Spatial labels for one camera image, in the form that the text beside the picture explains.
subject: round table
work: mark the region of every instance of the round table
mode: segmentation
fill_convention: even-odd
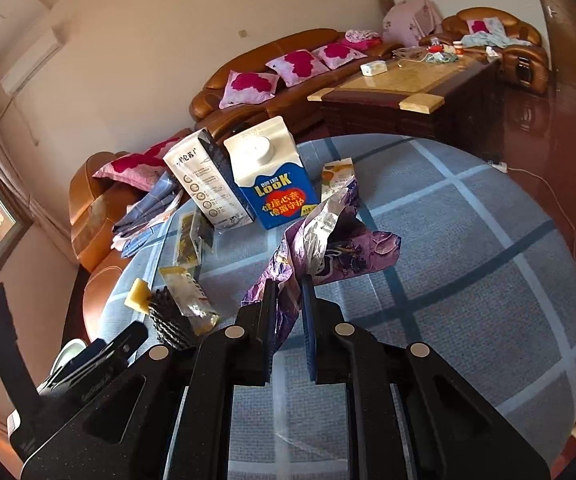
[[[395,267],[318,286],[318,297],[382,342],[429,343],[552,463],[576,416],[576,265],[552,219],[507,175],[432,140],[367,134],[299,151],[317,188],[324,163],[352,157],[360,219],[402,237]],[[124,270],[101,338],[143,320],[124,306],[126,292],[136,277],[162,286],[157,268],[172,263],[177,223],[178,214]],[[199,282],[222,324],[286,227],[256,221],[216,235]],[[150,337],[138,355],[157,342],[145,322]],[[271,383],[235,390],[230,478],[345,478],[344,396],[341,384],[308,380],[298,321],[274,356]]]

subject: crumpled purple snack bag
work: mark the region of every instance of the crumpled purple snack bag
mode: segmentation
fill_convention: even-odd
[[[274,351],[279,350],[299,317],[299,280],[311,274],[315,285],[378,272],[399,257],[401,237],[370,231],[356,218],[359,209],[357,180],[319,204],[306,218],[286,229],[266,270],[241,305],[261,301],[268,278],[279,283]]]

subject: air conditioner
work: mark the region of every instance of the air conditioner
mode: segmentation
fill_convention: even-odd
[[[1,78],[4,92],[9,96],[17,94],[62,46],[52,29],[48,30]]]

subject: white milk box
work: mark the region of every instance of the white milk box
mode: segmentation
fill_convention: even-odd
[[[255,219],[253,209],[233,180],[225,154],[208,130],[180,140],[164,161],[216,229],[227,231]]]
[[[319,203],[282,117],[223,141],[235,183],[266,229],[306,216]]]

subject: white power cord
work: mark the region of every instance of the white power cord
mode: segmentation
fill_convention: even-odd
[[[495,169],[503,172],[503,173],[507,173],[508,171],[517,171],[519,173],[527,173],[530,176],[533,176],[535,178],[538,178],[539,180],[541,180],[550,190],[550,192],[552,193],[552,197],[555,199],[555,203],[557,204],[557,207],[559,207],[559,211],[561,211],[561,214],[563,215],[563,217],[566,219],[566,221],[568,222],[568,224],[570,225],[570,228],[572,229],[572,258],[576,263],[576,229],[575,226],[573,225],[573,223],[571,222],[570,218],[568,217],[568,215],[566,214],[566,212],[564,211],[564,208],[561,206],[561,203],[559,203],[559,199],[557,198],[557,195],[555,194],[555,191],[552,189],[552,187],[550,186],[550,184],[548,184],[548,182],[546,181],[546,179],[544,179],[542,176],[539,176],[537,174],[531,173],[528,170],[521,170],[520,168],[508,168],[508,166],[504,163],[501,162],[500,164],[491,164],[491,166],[493,166]]]

